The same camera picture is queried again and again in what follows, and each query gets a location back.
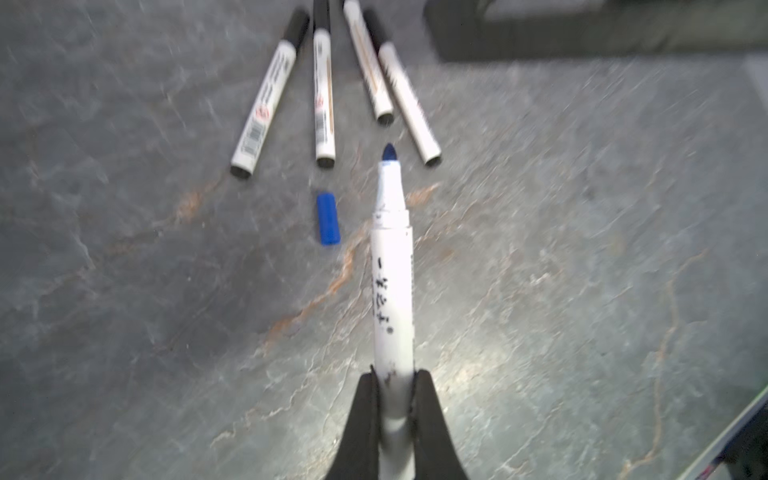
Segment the blue capped whiteboard marker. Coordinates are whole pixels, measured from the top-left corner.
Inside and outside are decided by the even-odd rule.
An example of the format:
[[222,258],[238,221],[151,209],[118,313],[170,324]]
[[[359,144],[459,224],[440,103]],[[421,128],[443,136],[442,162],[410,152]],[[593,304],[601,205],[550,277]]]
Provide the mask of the blue capped whiteboard marker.
[[415,375],[413,229],[393,145],[378,163],[370,230],[374,370],[379,387],[381,479],[413,479],[411,402]]

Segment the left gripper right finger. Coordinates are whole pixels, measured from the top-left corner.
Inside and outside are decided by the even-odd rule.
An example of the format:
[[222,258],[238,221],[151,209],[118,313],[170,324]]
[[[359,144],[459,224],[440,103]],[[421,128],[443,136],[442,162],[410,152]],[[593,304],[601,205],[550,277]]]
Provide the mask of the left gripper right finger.
[[467,480],[427,370],[417,371],[414,377],[412,424],[415,478]]

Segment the white marker pen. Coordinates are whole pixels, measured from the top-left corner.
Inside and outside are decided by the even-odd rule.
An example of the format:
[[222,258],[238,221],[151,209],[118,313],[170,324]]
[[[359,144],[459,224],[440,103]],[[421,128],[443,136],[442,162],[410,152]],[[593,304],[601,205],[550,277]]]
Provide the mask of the white marker pen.
[[368,91],[374,117],[379,125],[389,126],[394,121],[394,106],[363,18],[361,5],[356,0],[344,0],[342,10]]
[[331,169],[336,145],[328,0],[313,1],[313,65],[315,157],[320,168]]
[[232,154],[230,173],[236,178],[248,179],[256,169],[269,128],[293,71],[308,26],[308,11],[303,7],[295,8],[283,36],[276,46]]
[[395,44],[373,8],[368,7],[363,10],[363,19],[380,65],[390,82],[392,92],[423,163],[427,167],[438,166],[442,161],[442,150],[428,124]]

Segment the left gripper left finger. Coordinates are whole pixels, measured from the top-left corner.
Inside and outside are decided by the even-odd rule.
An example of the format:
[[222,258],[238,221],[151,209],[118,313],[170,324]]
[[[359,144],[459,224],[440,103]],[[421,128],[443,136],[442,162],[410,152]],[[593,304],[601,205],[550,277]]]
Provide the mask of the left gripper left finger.
[[379,384],[373,368],[360,376],[326,480],[379,478]]

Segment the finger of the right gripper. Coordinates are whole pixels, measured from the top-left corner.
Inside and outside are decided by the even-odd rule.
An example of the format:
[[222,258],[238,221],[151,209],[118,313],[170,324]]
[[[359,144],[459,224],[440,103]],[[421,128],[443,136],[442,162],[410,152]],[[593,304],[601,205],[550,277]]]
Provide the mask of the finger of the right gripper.
[[449,63],[720,54],[767,48],[764,1],[608,1],[598,9],[487,20],[485,1],[429,1]]

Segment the blue pen cap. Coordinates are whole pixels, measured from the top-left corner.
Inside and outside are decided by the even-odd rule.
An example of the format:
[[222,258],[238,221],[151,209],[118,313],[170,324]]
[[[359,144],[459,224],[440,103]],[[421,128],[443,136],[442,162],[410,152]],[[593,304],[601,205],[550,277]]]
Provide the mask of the blue pen cap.
[[321,192],[316,197],[316,205],[321,244],[339,244],[341,233],[335,196],[330,192]]

